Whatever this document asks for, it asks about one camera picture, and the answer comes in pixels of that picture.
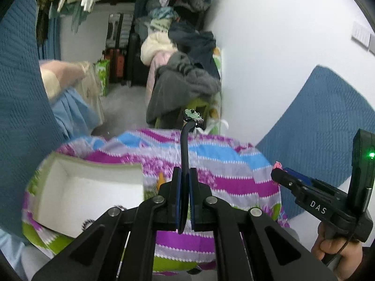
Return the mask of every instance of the blue curtain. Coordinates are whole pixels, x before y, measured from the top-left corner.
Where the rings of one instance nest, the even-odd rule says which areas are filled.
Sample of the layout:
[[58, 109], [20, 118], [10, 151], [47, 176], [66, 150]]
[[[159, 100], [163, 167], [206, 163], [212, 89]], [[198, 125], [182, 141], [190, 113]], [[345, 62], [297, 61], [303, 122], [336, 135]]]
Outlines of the blue curtain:
[[48, 23], [48, 39], [38, 47], [39, 60], [61, 60], [60, 52], [60, 18], [53, 18]]

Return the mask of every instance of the light switch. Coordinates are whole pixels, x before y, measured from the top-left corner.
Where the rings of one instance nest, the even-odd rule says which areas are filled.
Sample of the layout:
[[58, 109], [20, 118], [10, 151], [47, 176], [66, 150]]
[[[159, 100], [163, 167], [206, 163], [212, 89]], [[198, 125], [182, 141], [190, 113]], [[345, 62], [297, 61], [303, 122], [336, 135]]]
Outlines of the light switch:
[[353, 39], [357, 40], [363, 46], [368, 48], [370, 45], [370, 37], [371, 33], [367, 29], [365, 29], [362, 25], [358, 24], [357, 22], [354, 22], [352, 31]]
[[375, 35], [372, 33], [370, 37], [369, 50], [375, 55]]

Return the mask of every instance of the blue quilted fabric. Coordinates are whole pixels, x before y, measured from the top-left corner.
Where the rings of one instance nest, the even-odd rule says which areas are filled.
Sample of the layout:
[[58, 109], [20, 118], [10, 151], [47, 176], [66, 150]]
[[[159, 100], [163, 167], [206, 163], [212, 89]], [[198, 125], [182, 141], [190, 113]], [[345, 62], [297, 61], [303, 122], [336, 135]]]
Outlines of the blue quilted fabric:
[[35, 22], [35, 0], [15, 0], [0, 21], [0, 227], [20, 237], [26, 184], [63, 142], [44, 91]]
[[[335, 187], [351, 174], [351, 151], [357, 130], [375, 132], [375, 111], [369, 103], [329, 68], [317, 66], [284, 115], [257, 148], [273, 164]], [[303, 210], [282, 187], [288, 217]]]

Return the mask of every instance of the white wall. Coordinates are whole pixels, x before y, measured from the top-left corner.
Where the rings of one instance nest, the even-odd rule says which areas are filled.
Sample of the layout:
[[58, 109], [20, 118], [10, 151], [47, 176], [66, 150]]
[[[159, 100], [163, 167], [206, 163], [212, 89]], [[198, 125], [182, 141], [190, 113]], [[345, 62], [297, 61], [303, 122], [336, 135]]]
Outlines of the white wall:
[[108, 17], [112, 13], [133, 13], [134, 3], [96, 4], [78, 33], [71, 31], [72, 16], [61, 18], [60, 45], [63, 61], [96, 62], [105, 49]]
[[222, 47], [227, 135], [257, 144], [317, 64], [375, 106], [375, 56], [351, 40], [354, 21], [371, 29], [354, 0], [213, 0], [206, 29]]

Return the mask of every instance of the gray floor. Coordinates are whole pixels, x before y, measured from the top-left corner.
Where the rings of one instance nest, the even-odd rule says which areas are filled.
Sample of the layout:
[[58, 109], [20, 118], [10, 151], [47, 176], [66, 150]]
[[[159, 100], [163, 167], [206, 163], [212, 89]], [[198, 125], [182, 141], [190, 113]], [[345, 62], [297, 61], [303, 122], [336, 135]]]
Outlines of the gray floor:
[[101, 97], [104, 124], [95, 128], [91, 135], [110, 139], [126, 130], [149, 127], [146, 123], [146, 88], [120, 83], [110, 84], [106, 97]]

